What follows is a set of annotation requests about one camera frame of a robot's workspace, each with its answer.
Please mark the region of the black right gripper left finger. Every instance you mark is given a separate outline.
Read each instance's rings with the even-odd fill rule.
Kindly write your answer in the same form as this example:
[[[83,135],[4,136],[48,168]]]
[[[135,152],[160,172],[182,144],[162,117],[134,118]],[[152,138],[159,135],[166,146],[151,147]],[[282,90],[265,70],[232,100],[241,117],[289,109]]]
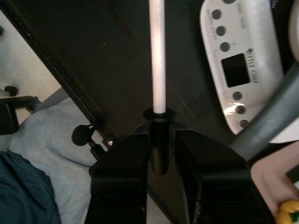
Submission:
[[[128,136],[90,169],[84,224],[146,224],[148,135]]]

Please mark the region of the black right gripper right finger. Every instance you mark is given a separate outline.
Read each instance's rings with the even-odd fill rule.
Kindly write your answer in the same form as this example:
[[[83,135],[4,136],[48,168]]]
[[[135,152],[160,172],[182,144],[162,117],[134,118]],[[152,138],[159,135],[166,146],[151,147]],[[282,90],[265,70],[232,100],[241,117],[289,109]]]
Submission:
[[[175,133],[191,224],[275,224],[245,158],[192,130]]]

